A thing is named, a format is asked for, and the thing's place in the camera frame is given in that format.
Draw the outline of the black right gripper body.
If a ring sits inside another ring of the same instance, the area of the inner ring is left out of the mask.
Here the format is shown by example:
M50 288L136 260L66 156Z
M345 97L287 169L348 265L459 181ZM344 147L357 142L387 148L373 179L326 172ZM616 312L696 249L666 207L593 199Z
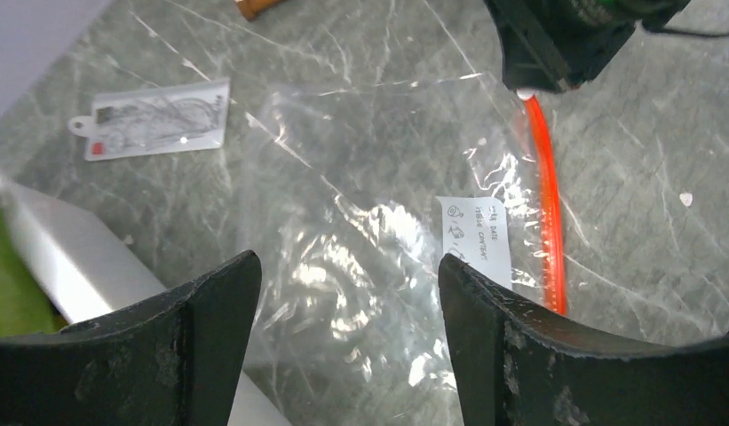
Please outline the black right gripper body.
M564 93L593 81L634 34L660 28L687 1L486 1L511 91Z

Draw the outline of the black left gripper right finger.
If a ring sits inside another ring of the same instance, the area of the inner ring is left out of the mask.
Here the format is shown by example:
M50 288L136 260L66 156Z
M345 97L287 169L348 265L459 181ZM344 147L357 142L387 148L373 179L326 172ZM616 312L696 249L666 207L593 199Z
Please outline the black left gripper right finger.
M729 425L729 335L679 347L613 335L451 255L438 284L467 425Z

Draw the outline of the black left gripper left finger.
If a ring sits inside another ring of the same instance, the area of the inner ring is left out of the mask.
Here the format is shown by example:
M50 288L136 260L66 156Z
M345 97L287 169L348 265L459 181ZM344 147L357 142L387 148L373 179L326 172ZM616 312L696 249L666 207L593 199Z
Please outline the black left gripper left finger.
M262 282L250 250L54 334L0 339L0 425L227 424Z

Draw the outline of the green romaine lettuce leaf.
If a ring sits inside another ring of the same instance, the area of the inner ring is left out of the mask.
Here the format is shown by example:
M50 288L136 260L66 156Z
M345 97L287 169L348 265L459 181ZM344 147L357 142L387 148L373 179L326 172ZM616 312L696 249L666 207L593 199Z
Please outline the green romaine lettuce leaf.
M15 250L0 205L0 338L50 334L66 325Z

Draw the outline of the clear zip top bag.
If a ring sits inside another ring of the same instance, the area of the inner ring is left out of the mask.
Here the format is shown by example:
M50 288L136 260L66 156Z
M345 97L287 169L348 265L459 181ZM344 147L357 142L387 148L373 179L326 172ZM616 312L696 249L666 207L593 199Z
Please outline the clear zip top bag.
M567 309L551 135L485 76L278 85L249 119L238 245L262 263L246 370L294 425L459 425L447 254Z

